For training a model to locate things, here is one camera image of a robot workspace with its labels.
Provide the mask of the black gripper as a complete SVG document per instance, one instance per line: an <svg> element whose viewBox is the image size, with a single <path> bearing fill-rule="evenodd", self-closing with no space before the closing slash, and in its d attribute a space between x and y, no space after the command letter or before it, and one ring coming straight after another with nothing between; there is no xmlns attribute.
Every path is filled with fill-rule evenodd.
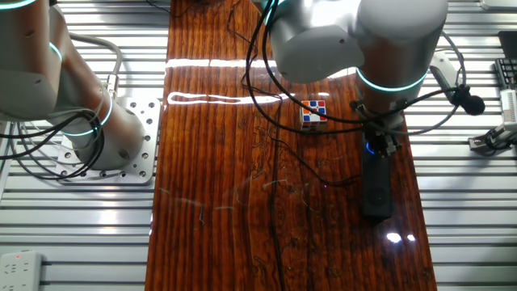
<svg viewBox="0 0 517 291"><path fill-rule="evenodd" d="M396 153L401 148L401 141L397 135L383 132L371 126L363 129L363 139L365 143L369 143L369 150L375 154L385 158ZM378 144L384 143L383 151Z"/></svg>

